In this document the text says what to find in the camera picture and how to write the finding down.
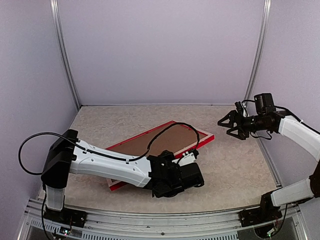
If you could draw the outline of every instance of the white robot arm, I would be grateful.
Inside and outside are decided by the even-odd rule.
[[[77,139],[77,135],[77,131],[67,130],[62,136],[70,142],[60,138],[49,150],[41,174],[49,210],[63,210],[69,173],[120,180],[152,190],[152,196],[157,198],[170,198],[185,189],[204,185],[195,149],[185,152],[180,159],[166,150],[159,156],[137,157],[98,148]]]
[[[242,103],[236,102],[236,110],[219,120],[218,125],[229,128],[226,133],[240,140],[245,140],[252,133],[261,130],[281,134],[309,152],[318,164],[308,178],[267,192],[262,195],[258,208],[241,211],[239,217],[243,227],[280,218],[281,205],[303,203],[320,197],[320,133],[304,124],[287,108],[275,106],[271,93],[256,95],[252,102],[255,102],[257,115],[246,116]]]
[[[281,119],[279,133],[308,151],[314,159],[320,159],[320,135],[298,122],[293,116]],[[274,206],[295,203],[304,199],[313,198],[315,189],[312,190],[310,177],[283,187],[271,194]]]

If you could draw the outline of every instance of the marble-pattern surface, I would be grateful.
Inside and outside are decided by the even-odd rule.
[[[151,191],[132,185],[110,191],[105,178],[70,174],[68,205],[133,213],[195,213],[255,205],[276,185],[255,139],[226,135],[217,126],[233,106],[126,105],[83,106],[71,128],[78,137],[106,148],[170,120],[186,122],[215,135],[199,149],[197,163],[205,185],[173,198],[152,198]]]

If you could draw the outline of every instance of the wire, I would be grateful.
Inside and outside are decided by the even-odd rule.
[[[265,136],[255,136],[252,134],[252,131],[250,132],[251,137],[253,137],[254,139],[266,139],[266,140],[271,140],[272,136],[269,133],[269,130],[266,131],[266,133],[269,135],[269,137],[265,137]]]
[[[255,101],[254,101],[254,100],[250,100],[250,99],[245,99],[245,100],[243,100],[241,103],[243,104],[243,103],[245,103],[245,102],[254,103]]]
[[[44,231],[46,238],[48,240],[51,240],[51,238],[48,236],[46,226],[45,226],[45,220],[44,220],[44,208],[45,208],[46,199],[47,199],[47,194],[44,195],[44,199],[43,199],[43,203],[42,203],[42,207],[41,207],[41,221],[42,221],[42,228],[43,228],[43,231]]]
[[[254,100],[250,100],[250,99],[245,99],[243,100],[241,103],[243,104],[244,102],[251,102],[251,103],[255,103]],[[302,125],[304,125],[305,127],[307,127],[308,129],[314,131],[315,133],[319,134],[320,135],[320,132],[315,130],[314,128],[312,128],[311,126],[309,126],[308,124],[305,124],[303,121],[301,121],[301,119],[295,115],[292,111],[290,111],[288,108],[286,107],[283,107],[283,106],[274,106],[275,108],[277,109],[282,109],[282,110],[285,110],[287,111],[289,114],[291,114],[299,123],[301,123]]]
[[[279,226],[279,218],[275,217],[275,227],[277,228]]]
[[[243,109],[244,109],[244,111],[245,111],[245,116],[246,117],[249,117],[249,113],[248,113],[248,111],[247,111],[247,108],[245,107],[245,106],[242,106],[243,107]]]
[[[183,158],[184,158],[184,156],[182,155],[182,157],[179,158],[179,160],[176,162],[176,164],[179,164],[181,159],[183,159]]]
[[[286,219],[286,215],[287,215],[287,210],[288,210],[288,204],[285,205],[285,210],[284,210],[284,215],[283,215],[283,220],[281,222],[281,225],[279,228],[277,228],[276,232],[274,234],[271,235],[271,237],[274,237],[275,235],[277,235],[280,230],[282,229],[284,223],[285,223],[285,219]]]
[[[284,225],[285,219],[286,219],[287,209],[288,209],[288,204],[285,205],[285,210],[284,210],[284,214],[283,214],[283,220],[281,222],[280,227],[278,228],[278,224],[276,224],[276,226],[275,226],[276,232],[274,232],[274,234],[267,235],[265,237],[258,236],[260,239],[271,239],[272,237],[274,237],[275,235],[277,235],[280,232],[280,230],[282,229],[282,227]]]
[[[167,131],[168,129],[172,128],[172,127],[175,126],[175,125],[184,125],[184,126],[187,126],[188,128],[190,128],[191,130],[193,130],[193,131],[195,132],[195,134],[196,134],[196,145],[195,145],[195,148],[194,148],[194,149],[197,149],[197,147],[198,147],[198,145],[199,145],[199,142],[200,142],[200,135],[199,135],[198,131],[197,131],[193,126],[191,126],[190,124],[187,124],[187,123],[185,123],[185,122],[175,122],[175,123],[171,124],[170,126],[167,126],[165,129],[163,129],[162,131],[160,131],[157,135],[155,135],[155,136],[152,138],[152,140],[149,142],[148,146],[146,147],[146,152],[145,152],[143,155],[141,155],[141,156],[139,156],[139,157],[136,157],[136,158],[133,158],[133,159],[130,159],[129,162],[136,161],[136,160],[139,160],[139,159],[145,157],[145,156],[149,153],[150,147],[151,147],[151,145],[154,143],[154,141],[155,141],[161,134],[163,134],[165,131]]]
[[[151,148],[151,145],[154,143],[154,141],[161,135],[163,134],[165,131],[167,131],[168,129],[170,129],[171,127],[175,126],[175,125],[185,125],[187,126],[188,128],[192,129],[195,134],[196,134],[196,146],[195,146],[195,149],[197,149],[198,145],[199,145],[199,142],[200,142],[200,136],[199,136],[199,133],[198,131],[193,127],[191,126],[190,124],[187,124],[185,122],[175,122],[173,124],[171,124],[170,126],[167,126],[165,129],[163,129],[162,131],[160,131],[157,135],[155,135],[153,137],[153,139],[149,142],[149,144],[147,145],[147,150],[146,152],[141,155],[141,156],[138,156],[136,158],[132,158],[132,159],[129,159],[128,161],[129,162],[133,162],[133,161],[137,161],[139,159],[142,159],[143,157],[145,157],[149,151],[150,151],[150,148]],[[83,146],[80,146],[78,144],[76,144],[75,142],[71,141],[70,139],[66,138],[65,136],[63,135],[60,135],[58,133],[55,133],[55,132],[40,132],[40,133],[36,133],[34,135],[31,135],[29,136],[28,138],[26,138],[20,145],[19,147],[19,150],[18,150],[18,160],[19,160],[19,164],[21,166],[21,168],[28,174],[30,175],[34,175],[34,176],[39,176],[42,174],[42,172],[32,172],[32,171],[29,171],[28,169],[25,168],[25,166],[23,165],[22,163],[22,160],[21,160],[21,152],[22,152],[22,149],[24,147],[24,145],[31,139],[35,138],[35,137],[39,137],[39,136],[43,136],[43,135],[52,135],[52,136],[56,136],[56,137],[59,137],[61,139],[64,139],[66,141],[68,141],[69,143],[71,143],[72,145],[74,145],[75,147],[83,150],[83,151],[87,151],[91,154],[95,154],[95,155],[99,155],[99,156],[102,156],[102,157],[106,157],[106,158],[110,158],[110,159],[114,159],[114,160],[119,160],[119,161],[127,161],[126,158],[121,158],[121,157],[116,157],[116,156],[111,156],[111,155],[107,155],[107,154],[104,154],[104,153],[101,153],[101,152],[97,152],[97,151],[94,151],[94,150],[91,150],[91,149],[86,149],[85,147]]]
[[[52,233],[52,232],[50,232],[51,233],[51,236],[53,237],[53,239],[55,239],[56,237],[56,235],[57,235],[57,230],[56,229],[54,229],[54,233]]]
[[[277,109],[282,109],[287,111],[288,113],[290,113],[298,122],[300,122],[302,125],[304,125],[305,127],[307,127],[308,129],[314,131],[315,133],[320,135],[320,132],[315,130],[314,128],[312,128],[311,126],[305,124],[303,121],[301,121],[301,119],[299,117],[297,117],[297,115],[295,115],[292,111],[290,111],[288,108],[283,107],[283,106],[275,106]]]
[[[53,135],[53,136],[56,136],[56,137],[59,137],[59,138],[62,138],[66,141],[68,141],[69,143],[73,144],[74,146],[82,149],[82,150],[86,150],[83,146],[80,146],[76,143],[74,143],[73,141],[69,140],[68,138],[58,134],[58,133],[55,133],[55,132],[40,132],[40,133],[37,133],[37,134],[34,134],[34,135],[31,135],[29,136],[28,138],[26,138],[20,145],[19,147],[19,151],[18,151],[18,160],[19,160],[19,164],[21,166],[21,168],[28,174],[30,175],[41,175],[42,172],[31,172],[29,171],[28,169],[25,168],[25,166],[22,164],[22,161],[21,161],[21,151],[22,151],[22,148],[24,147],[24,145],[31,139],[35,138],[35,137],[38,137],[38,136],[42,136],[42,135]]]

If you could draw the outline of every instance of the lavender wall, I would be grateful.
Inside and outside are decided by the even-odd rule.
[[[272,1],[267,37],[254,94],[274,102],[320,130],[320,1]],[[284,186],[307,178],[316,161],[301,147],[275,135],[264,142]],[[301,205],[311,234],[320,238],[320,200]]]
[[[0,239],[14,239],[40,178],[18,164],[20,143],[41,131],[62,133],[76,114],[67,85],[50,2],[0,1]],[[41,172],[53,138],[26,144],[23,162]]]
[[[60,1],[82,104],[233,104],[246,92],[263,7],[263,0]]]

